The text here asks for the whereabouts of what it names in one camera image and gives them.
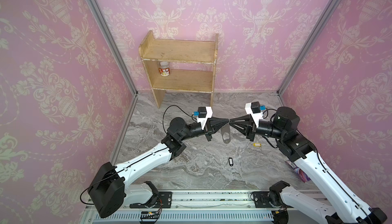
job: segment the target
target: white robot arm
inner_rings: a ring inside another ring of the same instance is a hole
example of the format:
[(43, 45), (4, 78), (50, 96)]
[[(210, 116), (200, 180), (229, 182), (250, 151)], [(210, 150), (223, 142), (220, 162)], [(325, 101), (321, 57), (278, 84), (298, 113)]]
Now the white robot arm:
[(199, 107), (195, 112), (197, 122), (187, 124), (182, 118), (174, 118), (164, 139), (151, 150), (115, 166), (109, 162), (102, 165), (87, 189), (100, 217), (113, 214), (122, 205), (154, 205), (159, 195), (155, 186), (151, 182), (132, 183), (149, 170), (179, 156), (186, 148), (183, 140), (205, 135), (210, 141), (212, 134), (229, 124), (251, 141), (256, 134), (275, 138), (279, 150), (312, 179), (331, 203), (331, 206), (325, 205), (280, 181), (270, 187), (269, 197), (274, 206), (292, 206), (322, 224), (386, 221), (385, 213), (356, 196), (322, 160), (314, 144), (297, 131), (300, 118), (294, 110), (280, 107), (274, 120), (267, 121), (260, 108), (258, 102), (248, 103), (245, 106), (248, 115), (220, 119), (212, 117), (211, 107)]

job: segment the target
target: gray marble surface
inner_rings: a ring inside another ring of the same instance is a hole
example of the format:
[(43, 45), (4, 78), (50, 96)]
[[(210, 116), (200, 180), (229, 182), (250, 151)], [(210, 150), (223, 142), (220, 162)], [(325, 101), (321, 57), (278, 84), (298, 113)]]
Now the gray marble surface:
[[(138, 96), (117, 163), (150, 150), (164, 138), (162, 115), (169, 105), (178, 105), (185, 112), (192, 113), (199, 106), (208, 106), (210, 100), (209, 94), (169, 93), (158, 109), (151, 93), (139, 93)], [(243, 116), (246, 114), (245, 104), (253, 101), (259, 101), (267, 108), (276, 109), (280, 106), (275, 93), (216, 93), (213, 116)], [(178, 108), (171, 107), (165, 115), (166, 129), (175, 117), (191, 122)], [(261, 137), (254, 141), (261, 143), (261, 148), (254, 147), (252, 142), (233, 128), (228, 144), (223, 143), (220, 133), (215, 133), (210, 142), (204, 136), (184, 142), (187, 148), (179, 157), (147, 172), (135, 183), (151, 181), (158, 189), (268, 189), (283, 180), (298, 189), (316, 188), (311, 181), (303, 183), (285, 163), (288, 159)], [(233, 158), (232, 167), (228, 164), (229, 157)]]

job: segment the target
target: pink wallpaper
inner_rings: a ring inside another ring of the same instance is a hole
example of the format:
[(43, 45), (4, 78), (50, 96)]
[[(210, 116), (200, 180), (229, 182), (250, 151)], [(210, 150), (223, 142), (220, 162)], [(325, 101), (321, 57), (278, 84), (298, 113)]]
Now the pink wallpaper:
[[(277, 90), (328, 0), (97, 0), (137, 90), (150, 90), (138, 55), (160, 39), (214, 40), (215, 90)], [(171, 64), (209, 70), (208, 65)]]
[(392, 0), (342, 0), (284, 101), (339, 177), (392, 213)]
[(85, 0), (0, 0), (0, 60), (0, 223), (79, 223), (132, 98)]

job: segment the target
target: cable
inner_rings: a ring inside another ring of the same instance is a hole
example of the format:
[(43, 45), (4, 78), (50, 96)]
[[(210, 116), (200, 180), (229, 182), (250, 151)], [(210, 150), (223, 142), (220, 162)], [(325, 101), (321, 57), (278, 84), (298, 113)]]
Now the cable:
[(365, 210), (363, 210), (363, 208), (360, 207), (360, 204), (357, 203), (357, 202), (355, 201), (355, 199), (353, 199), (353, 197), (351, 197), (351, 195), (350, 195), (348, 192), (346, 192), (346, 190), (340, 185), (340, 183), (337, 182), (337, 180), (331, 175), (331, 173), (330, 173), (329, 171), (327, 171), (327, 169), (326, 169), (326, 167), (324, 166), (323, 162), (321, 162), (320, 154), (319, 154), (319, 152), (318, 152), (318, 149), (317, 149), (316, 145), (313, 144), (313, 142), (311, 142), (310, 140), (309, 140), (309, 142), (314, 146), (314, 148), (315, 148), (315, 150), (316, 150), (316, 154), (317, 154), (317, 159), (319, 160), (321, 166), (324, 168), (324, 172), (328, 173), (328, 175), (331, 176), (331, 178), (332, 178), (332, 179), (336, 182), (336, 184), (343, 190), (343, 192), (345, 192), (345, 194), (347, 194), (347, 196), (349, 196), (350, 199), (351, 199), (351, 200), (352, 200), (352, 201), (362, 210), (362, 212), (367, 216), (367, 218), (370, 220), (370, 224), (373, 224), (372, 220), (370, 219), (370, 217), (368, 216), (368, 214), (365, 212)]
[[(163, 117), (162, 117), (162, 127), (164, 128), (164, 132), (165, 132), (165, 133), (167, 133), (166, 130), (165, 130), (165, 126), (164, 126), (165, 113), (166, 113), (166, 111), (169, 109), (169, 107), (173, 107), (173, 106), (178, 107), (183, 113), (185, 113), (184, 110), (181, 109), (178, 105), (170, 105), (170, 106), (168, 106), (167, 109), (166, 109), (165, 112), (164, 112)], [(186, 114), (188, 117), (190, 117), (193, 121), (196, 122), (196, 120), (195, 120), (194, 117), (193, 117), (193, 114), (192, 114), (192, 116), (190, 116), (190, 115), (187, 114), (187, 113), (185, 113), (185, 114)]]
[(268, 144), (270, 144), (271, 147), (277, 148), (277, 147), (274, 147), (274, 146), (271, 144), (271, 142), (270, 142), (265, 136), (262, 135), (262, 138), (264, 138), (264, 139), (268, 142)]
[(268, 109), (266, 109), (266, 110), (263, 111), (263, 113), (262, 113), (262, 118), (263, 118), (263, 119), (265, 119), (265, 118), (268, 117), (268, 110), (274, 110), (274, 111), (276, 111), (276, 109), (273, 109), (273, 108), (268, 108)]
[(158, 217), (157, 217), (156, 220), (153, 222), (153, 224), (155, 224), (155, 222), (158, 221), (158, 219), (159, 219), (159, 217), (161, 216), (161, 213), (162, 213), (162, 205), (163, 205), (163, 204), (162, 204), (162, 200), (161, 200), (160, 198), (159, 198), (158, 200), (159, 200), (159, 202), (161, 202), (161, 206), (159, 207), (158, 211), (155, 212), (153, 216), (140, 217), (140, 220), (141, 220), (140, 223), (143, 223), (143, 222), (144, 222), (143, 220), (145, 220), (145, 219), (153, 219), (152, 217), (154, 217), (157, 213), (159, 213), (159, 214), (158, 214)]
[[(129, 168), (129, 167), (131, 167), (132, 165), (134, 165), (135, 163), (140, 162), (141, 160), (143, 160), (143, 159), (145, 159), (145, 158), (147, 158), (147, 157), (153, 155), (154, 153), (158, 153), (158, 152), (160, 152), (160, 151), (162, 151), (162, 150), (165, 150), (165, 149), (167, 149), (167, 147), (166, 147), (166, 148), (163, 148), (163, 149), (160, 149), (160, 150), (158, 150), (158, 151), (156, 151), (156, 152), (153, 152), (153, 153), (151, 153), (151, 154), (145, 156), (144, 158), (141, 158), (141, 159), (139, 159), (138, 161), (131, 163), (131, 164), (128, 165), (126, 168)], [(108, 177), (106, 177), (106, 178), (103, 178), (103, 179), (100, 180), (100, 181), (97, 181), (97, 182), (91, 184), (89, 187), (87, 187), (85, 190), (83, 190), (83, 192), (81, 192), (81, 194), (80, 194), (80, 196), (79, 196), (80, 201), (81, 201), (82, 203), (84, 203), (84, 204), (94, 205), (94, 204), (86, 203), (86, 202), (84, 202), (84, 201), (81, 199), (81, 196), (83, 195), (83, 193), (84, 193), (85, 191), (87, 191), (90, 187), (94, 186), (95, 184), (100, 183), (100, 182), (102, 182), (102, 181), (104, 181), (104, 180), (107, 180), (107, 179), (109, 179), (110, 177), (112, 177), (112, 176), (114, 176), (115, 174), (118, 174), (118, 173), (120, 173), (120, 172), (122, 172), (122, 171), (124, 171), (124, 169), (120, 170), (119, 172), (113, 173), (112, 175), (110, 175), (110, 176), (108, 176)]]

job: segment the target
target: shelf board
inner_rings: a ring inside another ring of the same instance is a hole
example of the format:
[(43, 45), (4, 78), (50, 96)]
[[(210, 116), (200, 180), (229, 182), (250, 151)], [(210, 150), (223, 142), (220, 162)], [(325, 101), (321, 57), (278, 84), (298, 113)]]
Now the shelf board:
[(169, 76), (157, 75), (153, 89), (212, 93), (213, 72), (170, 69)]
[(139, 54), (143, 60), (213, 65), (216, 60), (217, 43), (217, 40), (213, 42), (154, 39), (152, 31), (149, 31), (139, 47)]

